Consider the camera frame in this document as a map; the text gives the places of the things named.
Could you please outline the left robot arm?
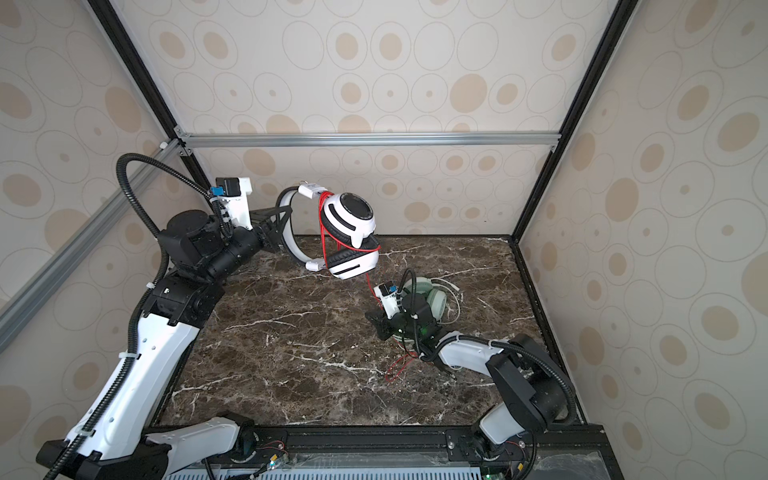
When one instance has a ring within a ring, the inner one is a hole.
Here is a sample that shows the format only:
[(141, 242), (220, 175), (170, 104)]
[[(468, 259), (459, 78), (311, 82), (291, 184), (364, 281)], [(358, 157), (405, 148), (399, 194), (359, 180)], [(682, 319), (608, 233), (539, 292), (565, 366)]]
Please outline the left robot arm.
[[(127, 167), (132, 162), (188, 185), (210, 209), (181, 212), (160, 229), (130, 184)], [(258, 252), (280, 252), (290, 206), (252, 211), (247, 178), (219, 178), (204, 189), (168, 165), (135, 153), (118, 159), (116, 177), (158, 243), (160, 266), (128, 320), (127, 346), (107, 384), (65, 438), (45, 442), (38, 452), (36, 461), (47, 467), (49, 479), (163, 479), (253, 443), (246, 422), (228, 417), (165, 433), (149, 433), (145, 424), (223, 297), (226, 279)]]

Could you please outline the white black headphones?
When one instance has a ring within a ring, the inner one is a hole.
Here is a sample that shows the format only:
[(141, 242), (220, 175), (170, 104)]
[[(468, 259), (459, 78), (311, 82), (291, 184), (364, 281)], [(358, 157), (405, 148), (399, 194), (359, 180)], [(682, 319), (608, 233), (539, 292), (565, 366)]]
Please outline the white black headphones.
[(320, 238), (332, 239), (337, 250), (330, 253), (321, 243), (322, 256), (312, 258), (298, 246), (291, 216), (283, 232), (284, 247), (290, 256), (306, 270), (327, 270), (338, 279), (346, 280), (365, 275), (379, 260), (380, 243), (375, 238), (376, 220), (370, 204), (355, 193), (333, 193), (314, 183), (302, 183), (281, 192), (277, 206), (290, 206), (295, 196), (301, 195), (318, 202)]

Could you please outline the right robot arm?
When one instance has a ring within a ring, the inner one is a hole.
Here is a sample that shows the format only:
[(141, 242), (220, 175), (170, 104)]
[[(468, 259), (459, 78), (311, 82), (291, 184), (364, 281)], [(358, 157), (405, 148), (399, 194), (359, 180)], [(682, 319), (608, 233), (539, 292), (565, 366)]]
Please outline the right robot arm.
[(502, 341), (446, 332), (423, 295), (385, 287), (375, 288), (374, 295), (381, 306), (367, 312), (366, 318), (380, 339), (399, 340), (407, 356), (443, 371), (465, 369), (492, 379), (502, 402), (476, 426), (487, 445), (578, 420), (572, 383), (529, 336)]

